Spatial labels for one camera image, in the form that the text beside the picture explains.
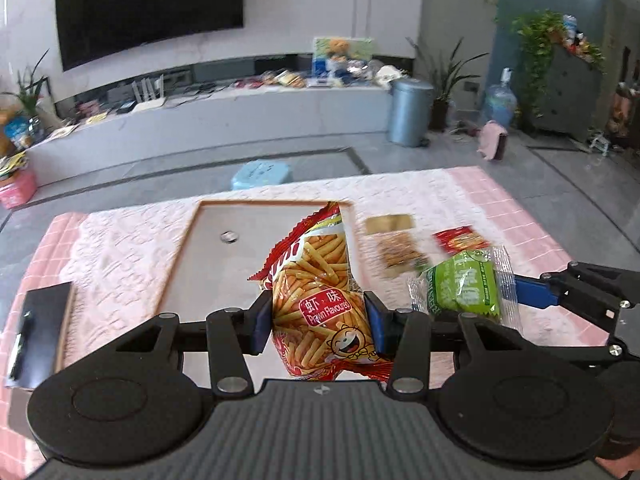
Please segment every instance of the gray cabinet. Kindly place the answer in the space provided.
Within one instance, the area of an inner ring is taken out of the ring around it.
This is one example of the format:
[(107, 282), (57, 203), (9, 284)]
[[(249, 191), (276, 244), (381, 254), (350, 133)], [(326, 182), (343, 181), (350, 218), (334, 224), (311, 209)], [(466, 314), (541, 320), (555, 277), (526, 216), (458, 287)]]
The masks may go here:
[(546, 95), (540, 101), (542, 117), (537, 118), (534, 125), (540, 130), (584, 140), (593, 121), (602, 72), (560, 46), (554, 50)]

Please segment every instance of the black television screen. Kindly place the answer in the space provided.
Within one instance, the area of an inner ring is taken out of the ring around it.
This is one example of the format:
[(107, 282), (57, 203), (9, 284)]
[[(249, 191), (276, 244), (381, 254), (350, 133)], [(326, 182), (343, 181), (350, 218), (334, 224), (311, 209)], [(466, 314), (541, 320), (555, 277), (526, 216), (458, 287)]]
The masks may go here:
[(196, 32), (242, 27), (242, 0), (56, 0), (62, 67)]

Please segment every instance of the red snack package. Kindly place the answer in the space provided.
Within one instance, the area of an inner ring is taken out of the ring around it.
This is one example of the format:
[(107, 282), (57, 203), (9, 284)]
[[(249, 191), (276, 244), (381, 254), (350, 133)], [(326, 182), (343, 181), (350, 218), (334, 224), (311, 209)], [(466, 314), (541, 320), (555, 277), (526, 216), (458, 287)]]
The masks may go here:
[(462, 251), (485, 249), (491, 244), (475, 232), (470, 226), (447, 229), (433, 235), (440, 246), (448, 254), (458, 254)]
[(388, 380), (392, 363), (374, 349), (337, 203), (300, 222), (249, 280), (273, 291), (273, 343), (292, 376), (330, 381), (351, 370)]

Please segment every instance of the floor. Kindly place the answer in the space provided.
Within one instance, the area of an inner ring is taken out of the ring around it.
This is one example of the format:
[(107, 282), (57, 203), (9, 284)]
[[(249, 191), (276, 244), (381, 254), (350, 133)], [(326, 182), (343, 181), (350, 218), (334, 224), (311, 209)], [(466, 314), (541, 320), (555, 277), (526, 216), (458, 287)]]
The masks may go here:
[(500, 162), (468, 137), (438, 135), (404, 148), (384, 134), (232, 144), (96, 171), (40, 188), (12, 212), (0, 210), (0, 326), (31, 256), (56, 215), (94, 212), (229, 189), (254, 158), (277, 158), (296, 181), (454, 166), (481, 166), (577, 260), (640, 270), (640, 171), (621, 156), (582, 152), (566, 139), (516, 133)]

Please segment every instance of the blue plastic stool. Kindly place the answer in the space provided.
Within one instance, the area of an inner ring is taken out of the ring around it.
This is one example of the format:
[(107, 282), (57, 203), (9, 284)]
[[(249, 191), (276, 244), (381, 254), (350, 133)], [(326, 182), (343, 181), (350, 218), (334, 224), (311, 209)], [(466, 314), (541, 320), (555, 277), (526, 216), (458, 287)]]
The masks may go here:
[(231, 189), (274, 186), (291, 182), (289, 165), (277, 160), (252, 160), (246, 163), (231, 179)]

